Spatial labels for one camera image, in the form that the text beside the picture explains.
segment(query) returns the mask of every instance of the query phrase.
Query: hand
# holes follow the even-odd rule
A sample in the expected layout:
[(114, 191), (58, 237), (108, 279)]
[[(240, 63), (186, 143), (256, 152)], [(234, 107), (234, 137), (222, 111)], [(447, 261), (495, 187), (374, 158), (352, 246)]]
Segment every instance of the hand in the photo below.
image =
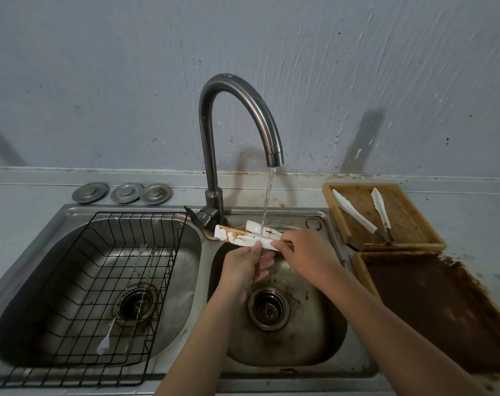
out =
[[(291, 242), (294, 249), (285, 242)], [(272, 246), (283, 254), (294, 271), (318, 288), (331, 270), (342, 268), (331, 244), (315, 229), (287, 231)]]
[(267, 276), (268, 268), (274, 263), (274, 252), (263, 251), (260, 241), (253, 247), (241, 247), (226, 254), (219, 287), (233, 293), (244, 303), (248, 288)]

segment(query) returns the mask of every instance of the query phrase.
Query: water stream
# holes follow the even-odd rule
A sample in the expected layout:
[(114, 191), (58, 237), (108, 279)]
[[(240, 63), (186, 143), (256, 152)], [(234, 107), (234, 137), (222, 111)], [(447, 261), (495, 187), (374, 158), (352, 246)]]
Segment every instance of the water stream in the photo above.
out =
[(263, 220), (261, 221), (261, 235), (265, 231), (266, 210), (268, 208), (268, 199), (270, 199), (270, 190), (272, 189), (272, 180), (274, 179), (276, 169), (277, 168), (270, 168), (270, 174), (268, 176), (268, 185), (266, 186), (265, 208), (263, 210)]

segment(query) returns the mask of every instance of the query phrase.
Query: dish drying rack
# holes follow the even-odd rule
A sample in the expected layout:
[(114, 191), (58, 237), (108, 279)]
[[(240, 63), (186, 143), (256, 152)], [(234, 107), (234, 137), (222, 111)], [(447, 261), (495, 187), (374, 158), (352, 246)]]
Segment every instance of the dish drying rack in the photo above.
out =
[[(11, 318), (13, 326), (0, 341), (0, 387), (143, 383), (186, 220), (180, 212), (96, 213), (29, 307)], [(45, 322), (28, 317), (32, 304), (50, 299), (51, 289), (61, 301), (46, 304), (46, 315), (37, 314)], [(28, 341), (21, 339), (24, 326), (39, 335), (35, 347), (42, 343), (46, 349), (32, 366), (5, 357), (17, 353), (14, 343)], [(101, 353), (107, 332), (109, 346)]]

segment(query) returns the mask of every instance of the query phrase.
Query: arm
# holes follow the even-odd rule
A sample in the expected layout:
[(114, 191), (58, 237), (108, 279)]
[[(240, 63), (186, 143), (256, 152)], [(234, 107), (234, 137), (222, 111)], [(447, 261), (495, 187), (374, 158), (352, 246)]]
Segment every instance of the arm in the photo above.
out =
[(274, 252), (261, 252), (257, 242), (226, 254), (219, 285), (155, 396), (215, 394), (236, 309), (252, 281), (265, 277), (274, 262)]
[(314, 230), (286, 232), (273, 242), (289, 265), (341, 311), (401, 396), (486, 395), (484, 387), (368, 292)]

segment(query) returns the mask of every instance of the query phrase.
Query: faucet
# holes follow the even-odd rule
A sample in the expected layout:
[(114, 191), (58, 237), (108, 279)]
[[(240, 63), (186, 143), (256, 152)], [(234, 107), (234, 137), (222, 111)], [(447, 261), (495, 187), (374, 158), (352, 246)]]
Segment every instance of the faucet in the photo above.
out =
[(233, 94), (246, 107), (261, 135), (265, 148), (266, 165), (277, 168), (284, 164), (283, 147), (272, 113), (260, 94), (238, 76), (221, 73), (209, 79), (202, 89), (199, 102), (200, 135), (206, 164), (206, 206), (195, 217), (206, 229), (213, 229), (217, 224), (224, 224), (224, 204), (222, 189), (217, 181), (217, 163), (211, 114), (214, 100), (220, 92)]

